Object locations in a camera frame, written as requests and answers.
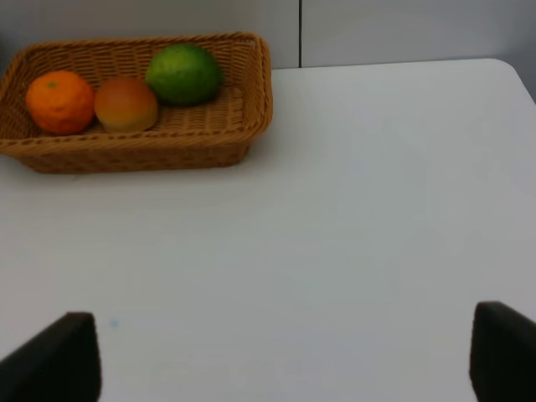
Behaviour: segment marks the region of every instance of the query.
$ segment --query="woven basket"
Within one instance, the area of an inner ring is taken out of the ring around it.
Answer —
[[[53,70],[71,70],[94,88],[118,75],[142,78],[152,56],[170,44],[203,46],[225,82],[201,106],[164,106],[150,131],[107,134],[95,122],[79,135],[54,137],[26,111],[28,85]],[[40,173],[104,173],[216,168],[239,163],[272,117],[270,52],[252,33],[35,44],[18,54],[0,82],[0,153]]]

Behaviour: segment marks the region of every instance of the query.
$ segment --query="white wall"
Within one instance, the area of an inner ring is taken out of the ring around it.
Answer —
[[[247,30],[271,46],[274,68],[298,66],[298,0],[0,0],[0,71],[50,39]]]
[[[536,95],[535,0],[303,0],[303,66],[498,57]]]

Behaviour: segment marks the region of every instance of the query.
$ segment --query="lime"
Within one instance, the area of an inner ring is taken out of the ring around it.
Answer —
[[[145,81],[162,101],[193,106],[214,98],[224,75],[208,50],[174,44],[152,58]]]

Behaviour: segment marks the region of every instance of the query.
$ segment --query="basket rim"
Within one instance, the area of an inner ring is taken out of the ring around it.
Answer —
[[[199,133],[183,133],[176,131],[135,131],[117,134],[82,134],[73,136],[46,136],[33,138],[0,138],[0,153],[12,157],[38,156],[56,152],[72,152],[82,150],[110,149],[110,147],[142,148],[153,147],[218,147],[235,145],[242,142],[252,142],[271,123],[273,114],[273,99],[271,89],[271,55],[267,42],[258,34],[250,32],[209,33],[200,35],[154,36],[147,38],[124,39],[76,39],[54,40],[30,44],[19,51],[12,59],[0,80],[0,104],[12,87],[15,76],[23,68],[24,59],[35,51],[50,48],[101,46],[106,44],[173,44],[181,42],[219,41],[219,40],[252,40],[255,42],[255,52],[262,58],[262,88],[264,90],[265,106],[257,119],[248,126],[240,129],[223,129],[220,131],[199,131]]]

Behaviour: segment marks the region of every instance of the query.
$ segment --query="black object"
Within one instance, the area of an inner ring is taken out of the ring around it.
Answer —
[[[66,314],[0,362],[0,402],[96,402],[100,365],[93,315]]]
[[[480,402],[536,401],[536,324],[500,302],[478,304],[470,375]]]

